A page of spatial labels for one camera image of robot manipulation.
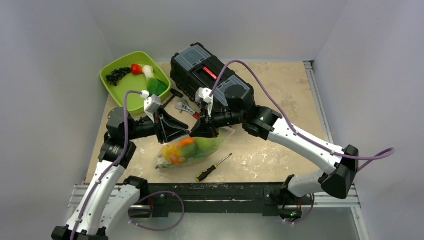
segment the gray wall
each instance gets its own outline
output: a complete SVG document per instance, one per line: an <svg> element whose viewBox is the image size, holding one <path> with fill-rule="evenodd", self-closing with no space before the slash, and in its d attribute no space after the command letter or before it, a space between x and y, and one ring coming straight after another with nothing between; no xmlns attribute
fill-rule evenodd
<svg viewBox="0 0 424 240"><path fill-rule="evenodd" d="M200 42L222 59L313 60L348 0L87 0L114 57L170 60Z"/></svg>
<svg viewBox="0 0 424 240"><path fill-rule="evenodd" d="M0 0L0 239L49 239L65 223L111 60L83 0Z"/></svg>
<svg viewBox="0 0 424 240"><path fill-rule="evenodd" d="M372 240L423 239L424 1L350 0L314 64L338 144L397 149L357 175Z"/></svg>

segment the white bracket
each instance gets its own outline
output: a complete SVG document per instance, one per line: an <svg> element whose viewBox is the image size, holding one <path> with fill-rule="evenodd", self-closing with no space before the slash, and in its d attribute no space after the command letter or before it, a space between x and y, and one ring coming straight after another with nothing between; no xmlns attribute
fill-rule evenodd
<svg viewBox="0 0 424 240"><path fill-rule="evenodd" d="M212 117L212 108L214 106L214 96L209 96L212 90L209 88L200 87L196 92L195 100L198 103L202 103L202 100L207 103L207 114Z"/></svg>

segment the green tray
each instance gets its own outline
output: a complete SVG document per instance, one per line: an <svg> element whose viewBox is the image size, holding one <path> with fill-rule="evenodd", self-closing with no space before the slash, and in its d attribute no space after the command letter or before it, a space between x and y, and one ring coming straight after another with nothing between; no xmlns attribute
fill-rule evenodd
<svg viewBox="0 0 424 240"><path fill-rule="evenodd" d="M109 84L106 81L106 75L111 74L113 70L125 67L131 68L132 64L138 64L140 66L150 65L153 67L154 76L160 81L164 82L166 85L168 85L166 91L159 96L162 101L165 100L171 89L170 79L149 55L142 51L136 51L117 59L116 61L105 66L101 70L100 79L103 82L104 87L107 89L107 91L109 91L109 94L115 100L115 102L120 107L123 107L124 96L126 92L128 92L129 90L140 92L143 90L147 90L147 80L144 74L134 75L132 73L129 73L118 82L118 86ZM128 95L127 108L128 112L131 114L144 113L144 99L141 98L138 94Z"/></svg>

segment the clear plastic bag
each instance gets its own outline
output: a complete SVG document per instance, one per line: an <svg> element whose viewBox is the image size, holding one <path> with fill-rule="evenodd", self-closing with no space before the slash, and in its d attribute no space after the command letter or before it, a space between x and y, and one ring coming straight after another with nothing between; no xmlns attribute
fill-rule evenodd
<svg viewBox="0 0 424 240"><path fill-rule="evenodd" d="M184 167L198 163L214 154L235 132L230 127L219 129L216 138L182 136L163 146L156 156L156 169Z"/></svg>

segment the adjustable wrench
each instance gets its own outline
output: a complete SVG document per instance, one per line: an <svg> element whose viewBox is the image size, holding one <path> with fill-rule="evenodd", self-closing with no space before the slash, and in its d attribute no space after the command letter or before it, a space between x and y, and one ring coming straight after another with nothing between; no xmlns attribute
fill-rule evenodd
<svg viewBox="0 0 424 240"><path fill-rule="evenodd" d="M189 106L189 102L187 100L185 100L184 98L180 98L178 99L178 102L180 102L181 104L175 105L175 108L179 110L179 113L182 113L184 111L191 114L195 119L199 119L199 113Z"/></svg>

